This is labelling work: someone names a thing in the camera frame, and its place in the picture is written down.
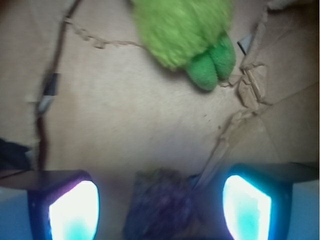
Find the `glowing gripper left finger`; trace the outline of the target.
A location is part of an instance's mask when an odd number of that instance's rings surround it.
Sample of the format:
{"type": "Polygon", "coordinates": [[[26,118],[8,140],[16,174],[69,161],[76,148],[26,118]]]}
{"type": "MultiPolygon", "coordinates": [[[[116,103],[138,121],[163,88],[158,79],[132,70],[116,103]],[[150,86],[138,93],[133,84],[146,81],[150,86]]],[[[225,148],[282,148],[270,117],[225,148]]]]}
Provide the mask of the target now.
{"type": "Polygon", "coordinates": [[[99,189],[84,170],[2,170],[2,240],[93,240],[99,189]]]}

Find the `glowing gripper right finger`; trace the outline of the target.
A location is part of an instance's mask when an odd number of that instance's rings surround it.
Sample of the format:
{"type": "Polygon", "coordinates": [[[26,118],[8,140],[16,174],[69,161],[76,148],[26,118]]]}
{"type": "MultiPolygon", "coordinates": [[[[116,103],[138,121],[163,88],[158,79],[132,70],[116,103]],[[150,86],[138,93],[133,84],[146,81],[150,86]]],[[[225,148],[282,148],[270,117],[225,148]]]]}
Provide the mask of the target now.
{"type": "Polygon", "coordinates": [[[320,166],[238,163],[224,182],[222,206],[234,240],[318,240],[320,166]]]}

